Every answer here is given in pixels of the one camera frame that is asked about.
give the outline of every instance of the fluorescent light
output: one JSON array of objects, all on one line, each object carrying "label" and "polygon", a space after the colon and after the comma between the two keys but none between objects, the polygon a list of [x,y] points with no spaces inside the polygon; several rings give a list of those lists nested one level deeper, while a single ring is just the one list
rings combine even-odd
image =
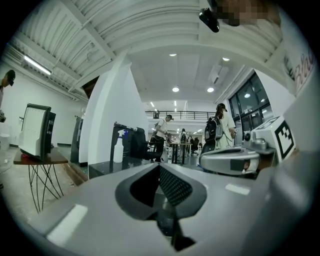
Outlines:
[{"label": "fluorescent light", "polygon": [[41,66],[40,64],[38,64],[37,62],[35,62],[33,59],[30,59],[28,56],[24,56],[24,59],[31,63],[32,65],[34,65],[35,67],[37,67],[38,69],[40,69],[41,71],[43,71],[44,73],[48,74],[48,75],[51,75],[51,72],[44,68],[43,66]]}]

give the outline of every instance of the desk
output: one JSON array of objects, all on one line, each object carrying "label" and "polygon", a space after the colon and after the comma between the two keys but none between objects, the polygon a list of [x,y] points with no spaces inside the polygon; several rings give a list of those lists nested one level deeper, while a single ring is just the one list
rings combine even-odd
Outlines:
[{"label": "desk", "polygon": [[[30,158],[30,157],[22,157],[23,153],[18,150],[18,152],[15,154],[14,160],[13,160],[13,164],[14,165],[23,165],[23,166],[28,166],[28,171],[29,171],[29,182],[30,182],[30,189],[31,189],[31,194],[32,194],[32,198],[33,198],[33,202],[36,208],[36,211],[39,213],[40,210],[40,204],[39,204],[39,196],[38,196],[38,178],[40,179],[40,181],[43,183],[44,185],[44,189],[43,189],[43,194],[42,194],[42,210],[44,209],[44,198],[45,198],[45,191],[46,189],[56,198],[58,199],[61,198],[61,195],[63,196],[64,193],[61,190],[58,178],[57,178],[57,174],[56,174],[56,169],[55,169],[55,165],[59,165],[59,164],[67,164],[68,160],[61,155],[58,152],[57,148],[53,148],[51,150],[51,152],[46,156],[46,158],[43,161],[40,160],[36,160],[34,158]],[[45,173],[45,181],[43,181],[39,175],[38,175],[38,169],[39,166],[41,167],[41,169],[43,170],[43,172]],[[58,193],[57,189],[55,188],[53,182],[52,182],[52,178],[50,175],[50,169],[51,166],[53,167],[53,171],[54,171],[54,175],[56,178],[56,181],[58,183],[61,195]],[[37,199],[37,204],[36,204],[36,200],[35,200],[35,196],[34,196],[34,192],[32,190],[32,183],[34,181],[34,177],[36,174],[36,199]],[[52,187],[54,188],[57,196],[47,187],[47,181],[50,181]]]},{"label": "desk", "polygon": [[171,157],[171,163],[176,164],[177,158],[178,158],[178,145],[183,146],[183,153],[182,153],[182,164],[185,164],[185,154],[186,154],[186,145],[191,145],[189,143],[168,143],[168,145],[172,145],[172,157]]}]

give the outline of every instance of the white bottle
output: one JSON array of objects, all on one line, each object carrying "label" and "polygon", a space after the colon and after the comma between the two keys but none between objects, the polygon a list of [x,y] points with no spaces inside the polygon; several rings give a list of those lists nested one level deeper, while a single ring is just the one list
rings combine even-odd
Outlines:
[{"label": "white bottle", "polygon": [[116,145],[114,146],[114,153],[113,153],[113,162],[115,163],[122,163],[123,155],[124,155],[124,146],[122,144],[122,135],[126,133],[126,130],[119,130],[119,137]]}]

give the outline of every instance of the person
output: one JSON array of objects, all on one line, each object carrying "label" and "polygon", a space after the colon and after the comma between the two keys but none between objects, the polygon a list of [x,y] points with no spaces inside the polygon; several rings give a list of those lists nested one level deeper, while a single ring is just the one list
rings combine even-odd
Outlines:
[{"label": "person", "polygon": [[[4,88],[6,88],[8,85],[13,86],[15,78],[16,78],[16,73],[14,70],[11,69],[4,75],[4,78],[1,80],[0,109],[1,109],[1,104],[2,104],[3,97],[4,97]],[[3,187],[4,187],[4,185],[2,183],[0,183],[0,189],[2,189]]]},{"label": "person", "polygon": [[[168,114],[164,119],[160,120],[156,126],[156,134],[154,136],[156,140],[155,151],[163,153],[164,143],[166,141],[166,135],[168,135],[168,125],[167,123],[173,120],[172,115]],[[155,159],[156,162],[161,162],[161,156]]]},{"label": "person", "polygon": [[221,122],[222,137],[216,141],[217,149],[226,149],[233,146],[233,139],[236,136],[235,122],[226,110],[226,105],[220,103],[216,107],[215,117]]},{"label": "person", "polygon": [[[179,142],[180,143],[187,143],[187,133],[186,133],[186,129],[185,128],[182,128],[181,130],[181,133],[179,134]],[[183,149],[186,149],[186,146],[185,145],[180,145],[180,159],[182,159],[183,157],[183,153],[184,153],[184,150]]]},{"label": "person", "polygon": [[198,144],[199,144],[199,139],[198,139],[198,137],[195,137],[194,141],[192,143],[192,146],[191,146],[192,147],[191,148],[191,150],[192,150],[191,155],[198,154],[198,153],[196,153],[196,151],[198,150]]}]

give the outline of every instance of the black pants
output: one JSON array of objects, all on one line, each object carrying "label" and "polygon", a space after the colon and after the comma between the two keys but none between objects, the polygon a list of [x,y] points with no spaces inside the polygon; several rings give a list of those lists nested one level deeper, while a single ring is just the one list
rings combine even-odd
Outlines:
[{"label": "black pants", "polygon": [[[161,152],[161,155],[162,155],[162,153],[164,152],[165,139],[157,135],[155,135],[154,137],[156,139],[155,151]],[[161,162],[161,155],[155,159],[156,162],[159,162],[159,163]]]}]

